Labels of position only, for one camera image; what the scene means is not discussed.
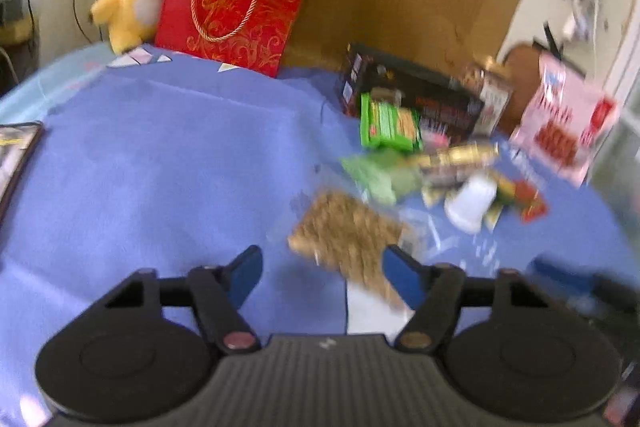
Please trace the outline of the black sheep print box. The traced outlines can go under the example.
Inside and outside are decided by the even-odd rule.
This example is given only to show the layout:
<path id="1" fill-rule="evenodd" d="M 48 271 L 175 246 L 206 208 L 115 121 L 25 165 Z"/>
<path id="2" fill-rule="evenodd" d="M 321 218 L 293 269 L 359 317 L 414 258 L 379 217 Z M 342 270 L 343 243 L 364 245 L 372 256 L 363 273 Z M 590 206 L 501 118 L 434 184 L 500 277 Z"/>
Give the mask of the black sheep print box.
<path id="1" fill-rule="evenodd" d="M 458 80 L 361 43 L 347 47 L 337 92 L 348 116 L 360 115 L 361 97 L 367 94 L 412 110 L 420 131 L 442 135 L 448 144 L 469 138 L 485 106 Z"/>

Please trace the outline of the green cracker pack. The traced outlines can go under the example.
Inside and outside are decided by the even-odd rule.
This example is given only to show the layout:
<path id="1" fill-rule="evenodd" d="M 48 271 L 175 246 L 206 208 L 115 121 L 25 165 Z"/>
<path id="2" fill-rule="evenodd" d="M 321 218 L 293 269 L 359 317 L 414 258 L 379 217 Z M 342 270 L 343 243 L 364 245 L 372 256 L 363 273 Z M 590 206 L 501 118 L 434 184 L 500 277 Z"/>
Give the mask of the green cracker pack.
<path id="1" fill-rule="evenodd" d="M 367 150 L 391 148 L 404 153 L 420 150 L 418 113 L 410 108 L 375 101 L 365 93 L 360 98 L 360 142 Z"/>

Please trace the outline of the white snack packet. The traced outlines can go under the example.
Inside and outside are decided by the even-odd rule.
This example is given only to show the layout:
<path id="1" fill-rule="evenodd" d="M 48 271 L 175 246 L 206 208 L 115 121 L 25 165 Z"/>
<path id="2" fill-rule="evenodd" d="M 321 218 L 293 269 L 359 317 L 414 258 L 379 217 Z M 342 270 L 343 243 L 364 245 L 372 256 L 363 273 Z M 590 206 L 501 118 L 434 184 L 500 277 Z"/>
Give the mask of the white snack packet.
<path id="1" fill-rule="evenodd" d="M 497 192 L 497 182 L 491 176 L 482 172 L 474 173 L 454 196 L 445 200 L 445 215 L 462 232 L 477 234 Z"/>

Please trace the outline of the blue tablecloth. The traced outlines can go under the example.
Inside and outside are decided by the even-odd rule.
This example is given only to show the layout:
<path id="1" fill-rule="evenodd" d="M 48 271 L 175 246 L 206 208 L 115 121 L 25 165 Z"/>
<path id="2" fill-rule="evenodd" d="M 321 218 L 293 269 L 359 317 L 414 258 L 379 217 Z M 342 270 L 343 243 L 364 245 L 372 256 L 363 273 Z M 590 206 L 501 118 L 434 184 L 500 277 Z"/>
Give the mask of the blue tablecloth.
<path id="1" fill-rule="evenodd" d="M 2 124 L 43 136 L 1 220 L 1 421 L 6 426 L 634 426 L 639 331 L 583 317 L 529 280 L 538 256 L 639 286 L 639 265 L 589 188 L 502 140 L 490 165 L 421 169 L 381 205 L 341 159 L 359 126 L 319 76 L 273 80 L 143 48 L 81 78 L 30 80 Z M 464 233 L 445 200 L 496 170 L 548 213 L 504 208 Z M 398 247 L 465 272 L 438 351 L 398 351 L 413 316 L 295 254 L 322 191 L 409 225 Z M 219 352 L 188 287 L 197 267 L 262 250 L 240 309 L 260 341 Z"/>

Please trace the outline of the pink snack box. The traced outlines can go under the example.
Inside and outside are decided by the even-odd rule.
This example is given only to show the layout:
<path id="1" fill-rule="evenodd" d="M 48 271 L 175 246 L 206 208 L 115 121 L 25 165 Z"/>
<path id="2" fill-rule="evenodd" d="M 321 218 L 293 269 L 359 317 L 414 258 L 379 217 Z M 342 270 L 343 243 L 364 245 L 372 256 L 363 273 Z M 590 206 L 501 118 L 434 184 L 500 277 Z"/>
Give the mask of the pink snack box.
<path id="1" fill-rule="evenodd" d="M 424 152 L 447 148 L 449 145 L 450 139 L 445 133 L 438 133 L 431 130 L 421 131 L 421 147 Z"/>

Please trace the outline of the brown granola bar pack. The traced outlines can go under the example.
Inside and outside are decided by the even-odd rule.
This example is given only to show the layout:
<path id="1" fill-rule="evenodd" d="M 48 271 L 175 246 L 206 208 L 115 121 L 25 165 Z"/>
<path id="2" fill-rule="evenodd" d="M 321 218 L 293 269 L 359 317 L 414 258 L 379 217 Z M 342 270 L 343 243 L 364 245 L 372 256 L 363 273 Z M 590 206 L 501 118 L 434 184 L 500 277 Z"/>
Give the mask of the brown granola bar pack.
<path id="1" fill-rule="evenodd" d="M 395 309 L 405 303 L 383 273 L 383 251 L 413 239 L 409 225 L 340 191 L 322 191 L 292 233 L 288 247 L 319 267 L 382 298 Z"/>

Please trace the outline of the red gift bag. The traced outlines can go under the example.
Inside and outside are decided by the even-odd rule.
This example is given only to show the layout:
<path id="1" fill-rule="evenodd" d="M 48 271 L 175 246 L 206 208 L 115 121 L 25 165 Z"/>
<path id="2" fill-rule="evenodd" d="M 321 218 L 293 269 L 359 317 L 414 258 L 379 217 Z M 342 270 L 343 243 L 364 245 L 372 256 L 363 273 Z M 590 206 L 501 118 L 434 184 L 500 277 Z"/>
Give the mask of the red gift bag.
<path id="1" fill-rule="evenodd" d="M 159 48 L 277 75 L 303 0 L 164 0 Z"/>

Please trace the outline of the red orange snack packet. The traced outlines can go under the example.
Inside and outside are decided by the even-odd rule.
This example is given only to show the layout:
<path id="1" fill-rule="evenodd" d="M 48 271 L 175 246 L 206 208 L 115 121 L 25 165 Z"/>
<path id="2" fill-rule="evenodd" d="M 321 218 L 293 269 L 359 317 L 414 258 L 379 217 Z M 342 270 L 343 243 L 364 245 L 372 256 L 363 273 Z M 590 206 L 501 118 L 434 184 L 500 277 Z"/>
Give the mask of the red orange snack packet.
<path id="1" fill-rule="evenodd" d="M 523 223 L 533 222 L 548 213 L 548 206 L 537 187 L 525 180 L 514 182 L 513 205 Z"/>

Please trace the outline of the dark green snack packet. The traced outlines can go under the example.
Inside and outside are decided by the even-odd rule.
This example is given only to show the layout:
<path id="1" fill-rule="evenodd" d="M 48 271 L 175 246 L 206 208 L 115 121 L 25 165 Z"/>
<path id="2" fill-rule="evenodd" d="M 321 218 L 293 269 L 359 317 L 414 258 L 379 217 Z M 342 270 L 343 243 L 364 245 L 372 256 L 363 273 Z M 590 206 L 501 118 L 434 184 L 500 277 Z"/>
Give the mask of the dark green snack packet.
<path id="1" fill-rule="evenodd" d="M 494 200 L 484 214 L 484 225 L 488 231 L 494 231 L 504 208 L 515 204 L 515 182 L 496 170 L 488 171 L 488 176 L 496 182 L 497 192 Z"/>

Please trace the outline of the light green wafer pack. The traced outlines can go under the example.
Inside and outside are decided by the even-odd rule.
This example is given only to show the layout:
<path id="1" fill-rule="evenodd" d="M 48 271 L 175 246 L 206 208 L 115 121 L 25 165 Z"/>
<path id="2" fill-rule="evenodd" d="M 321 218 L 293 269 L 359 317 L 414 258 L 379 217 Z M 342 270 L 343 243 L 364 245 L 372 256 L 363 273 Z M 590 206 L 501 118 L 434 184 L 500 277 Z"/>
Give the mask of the light green wafer pack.
<path id="1" fill-rule="evenodd" d="M 423 185 L 421 169 L 396 150 L 344 157 L 341 166 L 363 193 L 381 205 L 397 205 Z"/>

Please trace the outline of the pink snack bag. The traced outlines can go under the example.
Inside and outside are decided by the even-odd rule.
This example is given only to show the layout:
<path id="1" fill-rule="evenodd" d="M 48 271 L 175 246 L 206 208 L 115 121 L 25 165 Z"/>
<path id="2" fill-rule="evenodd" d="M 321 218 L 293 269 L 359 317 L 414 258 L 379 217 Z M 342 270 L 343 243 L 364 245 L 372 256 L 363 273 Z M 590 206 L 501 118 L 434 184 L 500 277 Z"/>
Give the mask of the pink snack bag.
<path id="1" fill-rule="evenodd" d="M 582 185 L 620 106 L 547 52 L 540 54 L 538 70 L 538 89 L 510 141 L 561 178 Z"/>

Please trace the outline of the nut jar gold lid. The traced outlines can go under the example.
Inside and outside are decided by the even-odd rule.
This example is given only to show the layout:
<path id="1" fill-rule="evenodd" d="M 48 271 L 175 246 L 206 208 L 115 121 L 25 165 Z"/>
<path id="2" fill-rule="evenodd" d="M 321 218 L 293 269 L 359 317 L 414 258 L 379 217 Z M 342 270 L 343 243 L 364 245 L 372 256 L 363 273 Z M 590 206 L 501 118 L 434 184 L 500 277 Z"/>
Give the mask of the nut jar gold lid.
<path id="1" fill-rule="evenodd" d="M 465 66 L 460 82 L 484 103 L 474 133 L 490 135 L 496 129 L 513 93 L 509 67 L 497 63 L 491 56 L 477 56 Z"/>

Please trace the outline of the yellow peanut packet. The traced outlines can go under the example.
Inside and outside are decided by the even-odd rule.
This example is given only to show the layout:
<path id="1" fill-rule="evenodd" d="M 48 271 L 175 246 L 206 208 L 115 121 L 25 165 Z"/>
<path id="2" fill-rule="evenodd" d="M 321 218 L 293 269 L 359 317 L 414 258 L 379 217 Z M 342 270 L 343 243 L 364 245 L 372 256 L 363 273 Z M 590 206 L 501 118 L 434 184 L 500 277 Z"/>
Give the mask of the yellow peanut packet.
<path id="1" fill-rule="evenodd" d="M 495 143 L 466 143 L 436 150 L 431 154 L 412 156 L 414 165 L 421 169 L 461 167 L 469 165 L 490 165 L 499 156 Z"/>

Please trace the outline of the brown chair back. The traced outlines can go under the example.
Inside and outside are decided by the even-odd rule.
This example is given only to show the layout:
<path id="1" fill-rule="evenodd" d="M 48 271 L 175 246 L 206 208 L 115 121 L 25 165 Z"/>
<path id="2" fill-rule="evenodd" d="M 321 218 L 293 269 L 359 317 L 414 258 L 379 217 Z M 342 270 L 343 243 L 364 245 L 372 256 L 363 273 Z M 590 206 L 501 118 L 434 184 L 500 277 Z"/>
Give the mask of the brown chair back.
<path id="1" fill-rule="evenodd" d="M 510 135 L 521 122 L 529 101 L 540 86 L 539 59 L 541 49 L 532 44 L 517 44 L 506 54 L 503 65 L 510 72 L 513 88 L 508 106 L 504 110 L 498 129 Z"/>

